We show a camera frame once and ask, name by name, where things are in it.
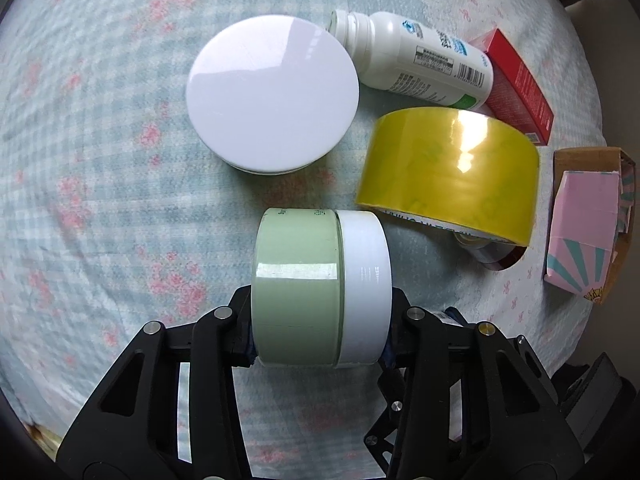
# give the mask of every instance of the bottle label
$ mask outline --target bottle label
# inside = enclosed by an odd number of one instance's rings
[[[433,50],[427,50],[423,46],[415,47],[414,63],[447,75],[451,75],[453,70],[452,57],[443,56]]]
[[[473,97],[471,99],[465,99],[465,93],[463,91],[440,84],[434,80],[422,79],[415,74],[409,74],[407,72],[400,73],[396,82],[389,88],[389,91],[396,94],[418,97],[441,106],[456,105],[457,108],[471,108],[476,103]]]
[[[400,66],[391,92],[456,108],[471,108],[487,98],[492,67],[480,50],[411,20],[401,25]]]

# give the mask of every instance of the red box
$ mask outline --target red box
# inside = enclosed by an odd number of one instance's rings
[[[486,104],[497,119],[524,133],[534,144],[549,142],[554,113],[538,83],[499,28],[470,42],[494,66],[494,86]]]

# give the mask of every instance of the white tape roll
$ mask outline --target white tape roll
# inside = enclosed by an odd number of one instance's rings
[[[391,263],[385,232],[368,211],[336,211],[344,255],[344,320],[337,367],[372,364],[391,320]]]

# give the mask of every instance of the yellow tape roll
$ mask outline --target yellow tape roll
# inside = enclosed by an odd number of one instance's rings
[[[518,130],[467,110],[424,107],[378,120],[356,202],[526,246],[537,191],[538,152]]]

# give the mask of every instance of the cardboard box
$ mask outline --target cardboard box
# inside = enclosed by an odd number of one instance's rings
[[[635,215],[636,165],[620,148],[567,148],[554,153],[554,201],[565,171],[615,172],[618,174],[617,214],[615,241],[608,255],[609,265],[604,284],[592,289],[585,296],[594,303],[602,303],[616,282],[622,265],[625,262],[633,236]],[[592,207],[592,209],[608,210],[610,207]]]
[[[545,281],[599,298],[618,227],[620,174],[565,171],[554,202]]]
[[[494,86],[486,104],[497,119],[546,146],[554,114],[538,83],[499,28],[471,41],[494,66]]]

